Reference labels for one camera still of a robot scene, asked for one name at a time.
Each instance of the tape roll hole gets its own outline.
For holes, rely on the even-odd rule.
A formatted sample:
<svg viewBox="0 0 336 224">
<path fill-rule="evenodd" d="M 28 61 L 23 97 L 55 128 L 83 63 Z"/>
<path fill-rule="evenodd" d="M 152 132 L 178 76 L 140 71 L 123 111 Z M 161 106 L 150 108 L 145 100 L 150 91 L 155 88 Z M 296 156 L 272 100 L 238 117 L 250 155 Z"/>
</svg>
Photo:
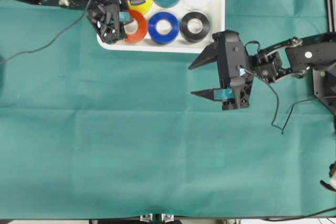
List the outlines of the tape roll hole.
<svg viewBox="0 0 336 224">
<path fill-rule="evenodd" d="M 156 24 L 156 31 L 161 35 L 167 35 L 173 30 L 172 24 L 167 19 L 162 19 Z"/>
<path fill-rule="evenodd" d="M 198 18 L 192 18 L 187 25 L 192 34 L 199 34 L 203 30 L 203 23 Z"/>
<path fill-rule="evenodd" d="M 135 34 L 139 29 L 139 23 L 136 19 L 133 19 L 132 23 L 129 23 L 125 25 L 124 27 L 125 27 L 125 32 L 127 34 Z"/>
</svg>

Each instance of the yellow tape roll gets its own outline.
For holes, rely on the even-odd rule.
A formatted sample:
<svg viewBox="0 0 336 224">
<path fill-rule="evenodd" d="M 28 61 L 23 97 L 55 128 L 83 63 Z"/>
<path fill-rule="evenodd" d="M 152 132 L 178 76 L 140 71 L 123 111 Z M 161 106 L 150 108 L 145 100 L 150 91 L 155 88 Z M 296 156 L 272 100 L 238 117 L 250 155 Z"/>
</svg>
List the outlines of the yellow tape roll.
<svg viewBox="0 0 336 224">
<path fill-rule="evenodd" d="M 152 8 L 153 0 L 146 0 L 144 4 L 141 5 L 131 5 L 131 3 L 128 1 L 128 5 L 130 6 L 131 10 L 135 10 L 142 15 L 145 15 L 149 10 Z"/>
</svg>

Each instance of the white tray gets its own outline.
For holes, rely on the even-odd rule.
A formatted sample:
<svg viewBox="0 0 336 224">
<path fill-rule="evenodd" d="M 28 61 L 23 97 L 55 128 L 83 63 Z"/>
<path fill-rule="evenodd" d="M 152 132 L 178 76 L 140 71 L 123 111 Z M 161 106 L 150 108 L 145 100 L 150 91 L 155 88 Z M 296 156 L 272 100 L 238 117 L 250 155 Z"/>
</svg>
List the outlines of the white tray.
<svg viewBox="0 0 336 224">
<path fill-rule="evenodd" d="M 179 21 L 183 16 L 189 12 L 196 11 L 203 13 L 210 21 L 210 32 L 208 36 L 198 43 L 191 43 L 186 41 L 181 33 L 178 37 L 168 45 L 159 45 L 152 41 L 151 36 L 147 33 L 144 40 L 136 44 L 126 43 L 119 41 L 114 45 L 103 43 L 99 36 L 97 36 L 99 44 L 107 50 L 128 50 L 128 51 L 151 51 L 151 52 L 181 52 L 199 54 L 203 49 L 213 42 L 212 34 L 225 30 L 225 0 L 213 0 L 212 3 L 200 10 L 194 10 L 188 7 L 183 0 L 181 0 L 176 6 L 168 9 L 158 7 L 154 2 L 152 9 L 145 15 L 145 18 L 149 20 L 157 12 L 170 12 L 174 14 Z"/>
</svg>

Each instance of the orange tape roll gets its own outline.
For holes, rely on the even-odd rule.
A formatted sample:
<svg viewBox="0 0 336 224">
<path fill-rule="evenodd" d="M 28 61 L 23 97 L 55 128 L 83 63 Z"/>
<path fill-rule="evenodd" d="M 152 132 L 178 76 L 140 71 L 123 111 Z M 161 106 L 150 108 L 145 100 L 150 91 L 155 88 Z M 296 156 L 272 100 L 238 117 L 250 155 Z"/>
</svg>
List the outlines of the orange tape roll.
<svg viewBox="0 0 336 224">
<path fill-rule="evenodd" d="M 148 32 L 148 22 L 141 13 L 135 10 L 128 10 L 128 12 L 130 13 L 131 17 L 135 19 L 136 22 L 138 22 L 138 29 L 134 33 L 127 33 L 128 38 L 125 40 L 125 42 L 140 42 L 145 38 Z"/>
</svg>

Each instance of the black tape roll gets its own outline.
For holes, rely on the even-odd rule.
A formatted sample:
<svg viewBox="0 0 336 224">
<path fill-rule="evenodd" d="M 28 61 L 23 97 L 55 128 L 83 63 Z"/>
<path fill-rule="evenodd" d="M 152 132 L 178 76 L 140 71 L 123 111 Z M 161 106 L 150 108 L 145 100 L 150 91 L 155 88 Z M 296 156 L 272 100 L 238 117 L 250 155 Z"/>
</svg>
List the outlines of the black tape roll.
<svg viewBox="0 0 336 224">
<path fill-rule="evenodd" d="M 188 29 L 188 23 L 190 20 L 192 19 L 198 19 L 202 22 L 203 28 L 202 30 L 195 34 L 192 33 L 191 31 L 189 31 Z M 180 31 L 182 36 L 189 42 L 200 42 L 201 40 L 203 40 L 209 33 L 210 31 L 210 22 L 207 19 L 207 17 L 199 12 L 191 12 L 186 14 L 180 23 Z"/>
</svg>

